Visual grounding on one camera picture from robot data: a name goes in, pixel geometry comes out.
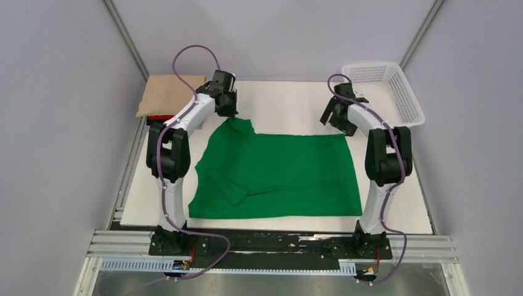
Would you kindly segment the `green t shirt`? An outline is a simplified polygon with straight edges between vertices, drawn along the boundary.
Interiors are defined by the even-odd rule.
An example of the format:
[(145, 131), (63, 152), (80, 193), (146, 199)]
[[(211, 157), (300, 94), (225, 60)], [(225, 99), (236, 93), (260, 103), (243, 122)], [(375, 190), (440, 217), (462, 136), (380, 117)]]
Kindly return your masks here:
[(341, 134), (257, 133), (250, 120), (225, 120), (196, 164), (191, 218), (360, 216), (350, 148)]

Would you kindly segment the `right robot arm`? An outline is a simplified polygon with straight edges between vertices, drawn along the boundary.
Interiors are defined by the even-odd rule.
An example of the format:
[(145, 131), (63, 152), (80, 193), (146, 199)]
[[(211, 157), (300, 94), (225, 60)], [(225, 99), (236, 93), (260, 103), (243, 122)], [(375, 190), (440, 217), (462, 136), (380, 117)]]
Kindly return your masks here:
[(361, 131), (367, 138), (364, 169), (370, 187), (352, 240), (354, 253), (365, 258), (386, 244), (390, 201), (413, 169), (411, 132), (405, 126), (391, 127), (365, 98), (356, 97), (350, 81), (329, 90), (332, 97), (320, 122), (347, 136)]

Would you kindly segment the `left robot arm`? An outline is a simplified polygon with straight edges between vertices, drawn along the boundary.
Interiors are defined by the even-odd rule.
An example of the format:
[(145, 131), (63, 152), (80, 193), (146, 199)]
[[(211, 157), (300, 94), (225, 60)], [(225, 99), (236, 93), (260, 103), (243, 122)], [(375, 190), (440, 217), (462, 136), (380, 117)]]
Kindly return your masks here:
[(171, 253), (181, 255), (191, 235), (183, 211), (183, 179), (191, 164), (189, 138), (213, 113), (235, 117), (237, 91), (235, 74), (223, 70), (215, 70), (210, 81), (196, 88), (181, 75), (177, 79), (190, 89), (191, 100), (173, 118), (151, 124), (146, 165), (157, 180), (162, 211), (152, 243), (165, 244)]

